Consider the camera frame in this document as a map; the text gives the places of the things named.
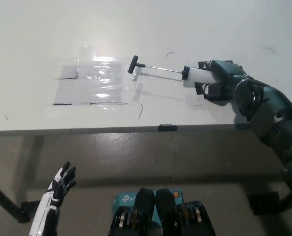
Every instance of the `gray floor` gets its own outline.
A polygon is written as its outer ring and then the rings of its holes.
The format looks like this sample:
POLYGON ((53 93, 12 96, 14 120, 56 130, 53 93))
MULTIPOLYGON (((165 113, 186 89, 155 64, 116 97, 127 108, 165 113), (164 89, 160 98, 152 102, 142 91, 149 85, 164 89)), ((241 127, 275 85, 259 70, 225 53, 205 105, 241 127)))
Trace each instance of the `gray floor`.
MULTIPOLYGON (((292 236, 292 209, 254 216, 247 193, 288 189, 278 158, 251 131, 0 137, 0 189, 13 201, 39 199, 67 160, 77 186, 64 200, 59 236, 107 235, 121 191, 180 187, 204 203, 218 236, 292 236)), ((0 235, 26 236, 0 208, 0 235)))

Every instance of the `blue box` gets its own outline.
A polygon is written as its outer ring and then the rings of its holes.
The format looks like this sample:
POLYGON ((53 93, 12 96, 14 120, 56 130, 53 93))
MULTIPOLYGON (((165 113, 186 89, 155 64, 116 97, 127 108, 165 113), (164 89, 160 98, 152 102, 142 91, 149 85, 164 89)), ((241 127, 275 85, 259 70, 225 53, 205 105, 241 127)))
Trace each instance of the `blue box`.
MULTIPOLYGON (((183 194, 182 190, 179 188, 169 189, 170 192, 173 194, 175 198, 175 204, 181 204, 183 203, 183 194)), ((119 193, 112 202, 112 216, 115 215, 117 209, 119 206, 127 206, 127 207, 133 207, 135 202, 137 192, 123 192, 119 193)), ((155 206, 154 214, 152 215, 152 224, 151 227, 157 228, 161 227, 161 222, 157 213, 157 208, 155 206)))

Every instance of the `black t-handle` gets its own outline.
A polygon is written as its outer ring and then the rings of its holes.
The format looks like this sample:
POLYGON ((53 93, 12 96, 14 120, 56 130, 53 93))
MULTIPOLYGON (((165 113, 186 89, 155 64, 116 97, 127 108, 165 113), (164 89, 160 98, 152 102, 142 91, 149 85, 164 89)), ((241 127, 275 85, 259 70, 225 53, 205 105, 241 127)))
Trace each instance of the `black t-handle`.
POLYGON ((129 74, 133 73, 135 66, 137 66, 137 67, 145 67, 145 64, 137 63, 137 60, 138 60, 138 56, 137 55, 133 56, 133 59, 132 59, 131 64, 130 64, 130 67, 127 70, 127 72, 129 74))

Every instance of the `tp-link logo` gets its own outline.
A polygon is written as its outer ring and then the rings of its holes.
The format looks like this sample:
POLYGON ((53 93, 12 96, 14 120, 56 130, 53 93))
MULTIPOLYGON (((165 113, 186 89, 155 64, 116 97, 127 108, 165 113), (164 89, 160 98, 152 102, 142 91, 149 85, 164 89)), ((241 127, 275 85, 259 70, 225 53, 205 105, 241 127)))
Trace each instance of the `tp-link logo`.
POLYGON ((130 201, 134 201, 135 200, 135 197, 134 198, 130 198, 130 196, 128 195, 125 195, 124 198, 122 199, 124 202, 130 200, 130 201))

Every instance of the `white table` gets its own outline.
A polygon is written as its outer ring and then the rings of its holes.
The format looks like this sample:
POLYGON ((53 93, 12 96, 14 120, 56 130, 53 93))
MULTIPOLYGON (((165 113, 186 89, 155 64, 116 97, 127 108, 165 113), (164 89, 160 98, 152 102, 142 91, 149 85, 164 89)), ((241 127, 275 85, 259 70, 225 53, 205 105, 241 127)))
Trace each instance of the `white table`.
MULTIPOLYGON (((0 0, 0 135, 157 131, 161 124, 189 130, 245 122, 235 118, 230 104, 214 105, 181 82, 152 76, 136 82, 134 104, 114 111, 52 106, 62 66, 92 43, 96 56, 129 63, 138 55, 141 63, 173 70, 230 59, 292 101, 292 1, 0 0), (169 52, 174 53, 165 58, 169 52)), ((133 83, 128 73, 125 80, 133 83)))

